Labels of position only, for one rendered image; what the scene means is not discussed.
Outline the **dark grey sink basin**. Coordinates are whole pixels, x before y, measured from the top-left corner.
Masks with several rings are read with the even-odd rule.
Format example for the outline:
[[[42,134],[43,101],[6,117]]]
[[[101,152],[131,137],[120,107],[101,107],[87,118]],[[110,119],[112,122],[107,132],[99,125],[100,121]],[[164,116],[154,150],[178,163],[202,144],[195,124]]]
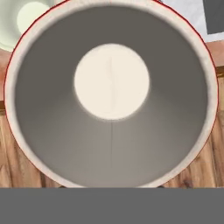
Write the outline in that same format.
[[[203,0],[208,34],[224,32],[224,0]]]

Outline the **pale green bowl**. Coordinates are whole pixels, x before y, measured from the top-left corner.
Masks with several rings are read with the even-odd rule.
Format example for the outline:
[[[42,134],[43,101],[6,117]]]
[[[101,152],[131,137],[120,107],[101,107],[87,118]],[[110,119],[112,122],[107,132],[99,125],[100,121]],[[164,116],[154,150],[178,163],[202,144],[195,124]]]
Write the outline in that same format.
[[[0,49],[12,52],[35,19],[58,0],[0,0]]]

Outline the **red mug with white interior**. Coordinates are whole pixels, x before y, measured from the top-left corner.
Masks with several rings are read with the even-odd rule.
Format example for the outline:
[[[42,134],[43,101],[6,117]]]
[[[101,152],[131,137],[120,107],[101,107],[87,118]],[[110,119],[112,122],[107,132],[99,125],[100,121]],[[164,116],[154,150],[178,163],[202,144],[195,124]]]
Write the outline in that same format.
[[[4,105],[28,159],[67,187],[156,187],[214,126],[218,83],[195,29],[155,0],[71,0],[18,41]]]

